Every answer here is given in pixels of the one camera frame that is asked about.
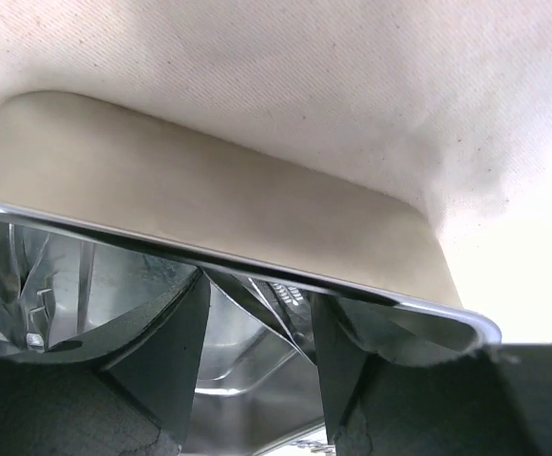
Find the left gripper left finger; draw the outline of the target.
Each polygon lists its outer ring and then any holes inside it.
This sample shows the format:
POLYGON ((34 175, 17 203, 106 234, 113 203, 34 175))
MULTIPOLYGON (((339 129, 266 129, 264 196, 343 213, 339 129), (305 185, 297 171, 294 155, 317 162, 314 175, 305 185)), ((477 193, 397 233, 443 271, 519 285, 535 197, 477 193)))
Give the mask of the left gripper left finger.
POLYGON ((71 364, 0 359, 0 455, 178 455, 209 314, 195 274, 144 331, 71 364))

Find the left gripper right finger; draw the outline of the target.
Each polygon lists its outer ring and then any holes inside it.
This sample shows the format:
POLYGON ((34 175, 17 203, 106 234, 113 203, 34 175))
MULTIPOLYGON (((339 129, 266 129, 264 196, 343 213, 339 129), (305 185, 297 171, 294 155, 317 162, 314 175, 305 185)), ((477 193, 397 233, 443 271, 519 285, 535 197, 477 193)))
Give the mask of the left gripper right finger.
POLYGON ((327 438, 340 455, 552 455, 552 344, 427 367, 362 349, 336 301, 311 305, 327 438))

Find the steel instrument tray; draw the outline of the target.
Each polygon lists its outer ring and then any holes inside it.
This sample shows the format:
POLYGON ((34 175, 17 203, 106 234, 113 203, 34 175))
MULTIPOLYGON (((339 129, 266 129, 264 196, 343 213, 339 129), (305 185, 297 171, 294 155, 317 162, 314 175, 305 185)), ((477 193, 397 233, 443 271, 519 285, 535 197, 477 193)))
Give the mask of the steel instrument tray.
POLYGON ((362 349, 405 367, 451 361, 502 338, 478 313, 0 204, 0 359, 71 364, 113 353, 200 274, 209 314, 178 455, 264 454, 326 431, 317 365, 230 301, 204 269, 295 286, 310 306, 330 296, 362 349))

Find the beige surgical wrap cloth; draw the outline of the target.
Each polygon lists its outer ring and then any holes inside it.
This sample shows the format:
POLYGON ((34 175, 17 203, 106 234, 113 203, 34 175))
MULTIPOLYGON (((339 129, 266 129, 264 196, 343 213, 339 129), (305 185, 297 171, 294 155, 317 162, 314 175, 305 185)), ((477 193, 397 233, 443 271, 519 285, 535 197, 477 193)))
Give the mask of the beige surgical wrap cloth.
POLYGON ((552 1, 0 1, 0 103, 125 105, 405 200, 552 342, 552 1))

